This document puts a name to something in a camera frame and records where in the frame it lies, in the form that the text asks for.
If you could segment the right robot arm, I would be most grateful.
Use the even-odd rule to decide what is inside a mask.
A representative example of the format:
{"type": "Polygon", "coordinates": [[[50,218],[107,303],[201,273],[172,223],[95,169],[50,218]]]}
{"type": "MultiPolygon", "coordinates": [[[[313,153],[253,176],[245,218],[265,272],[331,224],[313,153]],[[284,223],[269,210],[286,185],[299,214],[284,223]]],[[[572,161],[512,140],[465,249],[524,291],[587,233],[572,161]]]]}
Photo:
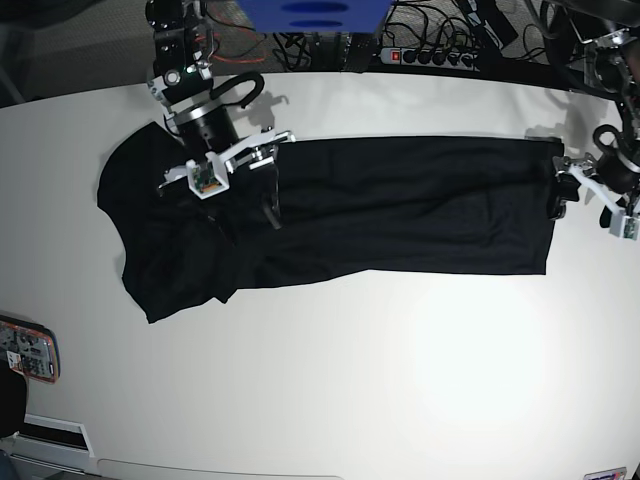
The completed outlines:
{"type": "Polygon", "coordinates": [[[219,43],[205,1],[155,1],[145,5],[153,29],[155,61],[147,86],[161,104],[168,132],[189,152],[188,160],[165,171],[160,189],[184,180],[200,200],[232,188],[230,176],[246,168],[278,173],[278,147],[296,140],[268,126],[241,138],[228,114],[247,108],[263,92],[264,77],[255,71],[214,84],[212,60],[219,43]]]}

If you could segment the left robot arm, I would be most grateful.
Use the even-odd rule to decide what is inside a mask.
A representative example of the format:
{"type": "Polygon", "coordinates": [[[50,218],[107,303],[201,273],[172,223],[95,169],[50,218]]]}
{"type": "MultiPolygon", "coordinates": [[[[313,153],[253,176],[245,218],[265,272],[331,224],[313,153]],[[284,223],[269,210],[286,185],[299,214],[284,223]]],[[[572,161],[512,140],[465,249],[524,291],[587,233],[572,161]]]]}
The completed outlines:
{"type": "Polygon", "coordinates": [[[592,134],[598,157],[553,159],[559,192],[550,217],[565,215],[579,200],[578,188],[604,204],[600,226],[627,240],[639,238],[639,3],[637,1],[550,1],[527,9],[543,37],[549,64],[581,93],[610,100],[619,128],[603,124],[592,134]]]}

